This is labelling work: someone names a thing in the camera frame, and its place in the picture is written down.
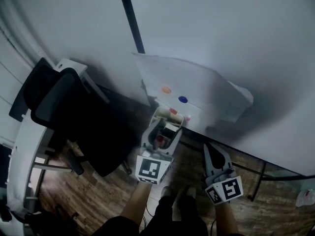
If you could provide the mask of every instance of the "chair backrest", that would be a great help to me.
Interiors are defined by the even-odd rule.
[[[33,85],[32,83],[27,83],[27,81],[32,79],[33,74],[35,74],[35,73],[37,74],[38,72],[42,73],[42,72],[44,72],[44,70],[47,71],[48,77],[50,77],[49,74],[56,73],[56,71],[53,70],[53,68],[46,61],[46,59],[41,58],[39,60],[39,62],[37,62],[37,64],[35,65],[34,69],[31,71],[28,78],[26,79],[26,81],[22,85],[19,93],[15,97],[15,100],[14,100],[12,107],[10,109],[10,112],[9,112],[9,116],[11,116],[12,118],[16,119],[19,122],[23,121],[22,116],[25,115],[29,109],[29,107],[26,105],[26,102],[24,99],[24,89],[25,89],[26,85]]]
[[[50,88],[51,82],[58,75],[58,72],[46,65],[36,66],[25,80],[23,96],[29,109],[36,106],[36,102]]]
[[[0,221],[10,222],[12,220],[11,213],[5,205],[0,205]]]
[[[31,106],[34,122],[62,133],[73,142],[85,132],[94,118],[93,101],[72,68],[57,72],[41,92],[35,94],[33,101],[26,99],[26,102]]]

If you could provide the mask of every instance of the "white paper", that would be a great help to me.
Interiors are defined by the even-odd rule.
[[[180,114],[206,112],[215,120],[235,122],[252,105],[253,96],[210,68],[182,59],[134,54],[149,96],[157,97]],[[170,94],[162,87],[171,89]],[[184,96],[188,103],[179,101]]]

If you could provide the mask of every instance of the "white plastic bag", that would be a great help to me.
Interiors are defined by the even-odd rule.
[[[312,206],[315,204],[315,191],[308,190],[308,191],[301,191],[296,199],[296,206]]]

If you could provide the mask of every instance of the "wooden floor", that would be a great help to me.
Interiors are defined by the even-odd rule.
[[[140,137],[149,124],[151,111],[137,104],[129,104],[126,109],[129,112],[129,124]],[[182,141],[202,148],[202,142],[197,142],[183,136]],[[50,160],[51,164],[66,165],[64,153]],[[236,151],[228,151],[233,162],[246,167],[261,170],[262,161]],[[139,149],[136,148],[129,157],[129,163],[134,169],[136,156]],[[152,187],[148,200],[148,210],[154,214],[158,205],[161,190],[170,185],[175,190],[185,185],[193,185],[197,188],[197,207],[202,219],[206,222],[208,230],[215,219],[214,206],[201,189],[202,154],[182,144],[177,146],[174,153],[174,163],[166,175],[162,184]],[[85,172],[78,176],[75,173],[50,172],[45,173],[39,192],[39,200],[42,207],[54,212],[56,204],[69,213],[77,212],[79,216],[74,218],[76,230],[81,235],[91,235],[109,218],[118,216],[130,197],[137,181],[134,174],[127,176],[122,168],[118,168],[106,177],[100,177],[87,163],[82,164]],[[247,196],[252,194],[258,181],[258,175],[236,168],[241,176],[244,196],[231,202],[239,230],[244,235],[278,236],[278,235],[306,235],[307,231],[315,223],[315,207],[295,207],[297,193],[281,182],[263,182],[254,202],[250,202]],[[147,222],[151,216],[145,211]],[[174,207],[174,220],[180,220],[180,215]]]

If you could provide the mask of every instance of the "black office chair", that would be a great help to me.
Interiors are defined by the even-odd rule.
[[[12,220],[11,213],[5,204],[0,204],[0,219],[2,222],[10,222]]]
[[[66,157],[77,174],[83,173],[80,162],[87,160],[102,177],[124,161],[137,139],[98,95],[88,93],[72,68],[61,72],[43,66],[32,71],[25,81],[24,100],[34,122],[58,131],[77,142],[84,158],[70,151]]]

